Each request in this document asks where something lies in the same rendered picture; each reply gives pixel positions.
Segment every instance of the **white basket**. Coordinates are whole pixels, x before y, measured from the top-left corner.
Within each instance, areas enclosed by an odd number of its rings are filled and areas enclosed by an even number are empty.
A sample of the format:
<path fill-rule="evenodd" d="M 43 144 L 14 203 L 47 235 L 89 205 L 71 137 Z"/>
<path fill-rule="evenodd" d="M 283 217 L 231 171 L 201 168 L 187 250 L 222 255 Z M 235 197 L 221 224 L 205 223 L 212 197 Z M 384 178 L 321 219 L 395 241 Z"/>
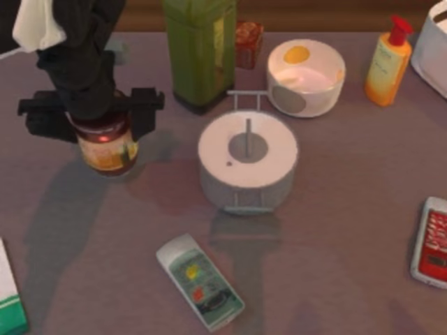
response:
<path fill-rule="evenodd" d="M 447 1 L 434 5 L 411 58 L 411 65 L 431 87 L 447 98 L 447 20 L 435 23 L 434 18 L 447 11 Z"/>

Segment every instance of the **gray tabletop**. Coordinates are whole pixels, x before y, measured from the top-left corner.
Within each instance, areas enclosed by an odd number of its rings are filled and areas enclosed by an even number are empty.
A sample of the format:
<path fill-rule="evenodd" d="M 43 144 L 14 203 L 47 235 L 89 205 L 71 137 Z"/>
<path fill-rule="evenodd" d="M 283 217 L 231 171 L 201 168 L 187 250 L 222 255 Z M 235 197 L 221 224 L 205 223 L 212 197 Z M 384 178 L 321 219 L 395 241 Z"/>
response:
<path fill-rule="evenodd" d="M 219 213 L 198 182 L 198 136 L 230 98 L 190 114 L 170 92 L 166 36 L 119 37 L 131 47 L 119 88 L 155 86 L 167 97 L 123 179 L 96 176 L 69 144 L 30 136 L 17 100 L 50 82 L 34 55 L 0 63 L 0 236 L 31 334 L 206 334 L 155 258 L 185 232 L 247 303 L 219 334 L 445 334 L 447 294 L 408 269 L 421 204 L 447 198 L 447 104 L 411 68 L 392 107 L 365 98 L 378 34 L 267 33 L 257 68 L 237 71 L 237 89 L 263 89 L 269 52 L 292 38 L 329 43 L 347 64 L 330 113 L 280 116 L 300 141 L 294 189 L 275 215 L 246 219 Z"/>

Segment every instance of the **green and white box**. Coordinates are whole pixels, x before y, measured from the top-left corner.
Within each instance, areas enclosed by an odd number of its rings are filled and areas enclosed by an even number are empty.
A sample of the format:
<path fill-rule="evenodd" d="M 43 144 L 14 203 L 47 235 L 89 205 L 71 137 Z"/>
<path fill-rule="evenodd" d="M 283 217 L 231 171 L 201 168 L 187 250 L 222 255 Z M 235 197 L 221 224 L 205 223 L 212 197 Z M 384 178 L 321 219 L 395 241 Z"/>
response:
<path fill-rule="evenodd" d="M 0 239 L 0 335 L 22 335 L 28 322 L 14 281 L 13 272 Z"/>

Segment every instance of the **orange bottle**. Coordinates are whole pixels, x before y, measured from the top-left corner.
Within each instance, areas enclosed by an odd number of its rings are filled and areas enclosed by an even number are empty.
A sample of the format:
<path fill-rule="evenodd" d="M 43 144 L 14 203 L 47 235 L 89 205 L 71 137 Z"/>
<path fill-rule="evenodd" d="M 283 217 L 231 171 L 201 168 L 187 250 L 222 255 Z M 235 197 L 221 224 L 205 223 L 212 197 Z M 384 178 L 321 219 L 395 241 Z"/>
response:
<path fill-rule="evenodd" d="M 382 107 L 394 102 L 412 52 L 406 40 L 413 33 L 411 25 L 398 16 L 392 20 L 395 26 L 381 34 L 365 84 L 367 97 Z"/>

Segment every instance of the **glass jar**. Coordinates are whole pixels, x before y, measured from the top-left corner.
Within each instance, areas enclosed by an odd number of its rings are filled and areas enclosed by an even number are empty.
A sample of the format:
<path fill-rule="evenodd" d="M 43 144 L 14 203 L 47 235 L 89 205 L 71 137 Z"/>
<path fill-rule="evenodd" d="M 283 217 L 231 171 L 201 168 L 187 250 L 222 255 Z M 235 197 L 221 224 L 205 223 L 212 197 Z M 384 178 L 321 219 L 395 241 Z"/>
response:
<path fill-rule="evenodd" d="M 128 172 L 138 155 L 128 112 L 107 113 L 96 120 L 71 117 L 85 162 L 99 174 L 117 177 Z"/>

